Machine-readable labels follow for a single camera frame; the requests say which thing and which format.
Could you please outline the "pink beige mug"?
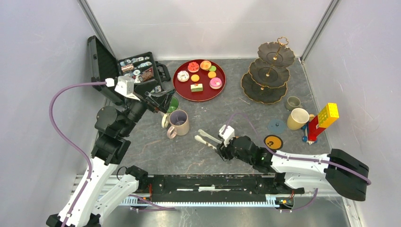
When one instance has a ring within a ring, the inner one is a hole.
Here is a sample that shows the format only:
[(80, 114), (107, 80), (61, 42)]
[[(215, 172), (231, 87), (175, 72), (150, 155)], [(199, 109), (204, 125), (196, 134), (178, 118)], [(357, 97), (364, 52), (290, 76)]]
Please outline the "pink beige mug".
[(184, 136), (190, 130), (188, 114), (184, 110), (175, 110), (169, 115), (170, 127), (167, 129), (167, 137), (173, 139), (176, 136)]

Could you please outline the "layered green cake slice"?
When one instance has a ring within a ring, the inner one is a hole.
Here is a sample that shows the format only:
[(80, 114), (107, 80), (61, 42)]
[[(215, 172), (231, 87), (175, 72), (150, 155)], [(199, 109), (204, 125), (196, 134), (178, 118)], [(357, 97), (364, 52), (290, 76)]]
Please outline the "layered green cake slice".
[(203, 84), (191, 84), (190, 85), (191, 92), (202, 92), (203, 91)]

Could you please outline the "orange fruit tart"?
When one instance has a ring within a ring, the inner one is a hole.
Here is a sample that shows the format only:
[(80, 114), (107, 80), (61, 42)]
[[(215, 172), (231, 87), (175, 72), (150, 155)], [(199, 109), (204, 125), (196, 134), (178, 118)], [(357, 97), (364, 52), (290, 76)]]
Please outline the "orange fruit tart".
[(200, 69), (209, 71), (212, 66), (212, 63), (208, 60), (204, 60), (200, 63)]

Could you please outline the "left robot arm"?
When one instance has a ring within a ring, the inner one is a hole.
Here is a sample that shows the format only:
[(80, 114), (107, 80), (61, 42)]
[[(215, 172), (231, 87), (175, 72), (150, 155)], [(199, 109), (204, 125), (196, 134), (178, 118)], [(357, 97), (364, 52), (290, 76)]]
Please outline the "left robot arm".
[(132, 166), (109, 192), (100, 196), (106, 181), (121, 163), (131, 145), (127, 137), (143, 114), (147, 110), (154, 113), (166, 111), (175, 93), (174, 88), (156, 94), (146, 92), (143, 98), (129, 99), (127, 109), (122, 112), (113, 106), (101, 108), (95, 123), (98, 138), (91, 154), (87, 155), (61, 132), (53, 117), (53, 106), (58, 96), (69, 89), (87, 85), (81, 83), (62, 88), (54, 95), (49, 105), (49, 117), (54, 129), (81, 153), (87, 162), (84, 177), (70, 200), (58, 214), (48, 217), (46, 225), (49, 227), (100, 227), (129, 194), (135, 191), (141, 193), (148, 188), (147, 172)]

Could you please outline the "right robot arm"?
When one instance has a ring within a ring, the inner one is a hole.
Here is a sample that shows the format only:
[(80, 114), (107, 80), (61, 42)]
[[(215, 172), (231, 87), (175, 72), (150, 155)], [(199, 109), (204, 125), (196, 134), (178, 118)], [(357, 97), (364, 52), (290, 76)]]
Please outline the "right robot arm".
[(279, 193), (318, 188), (350, 200), (366, 200), (369, 168), (347, 152), (333, 148), (329, 154), (302, 155), (274, 149), (275, 144), (266, 139), (259, 147), (248, 136), (233, 137), (222, 142), (216, 153), (223, 160), (239, 159), (260, 173), (275, 173), (273, 187)]

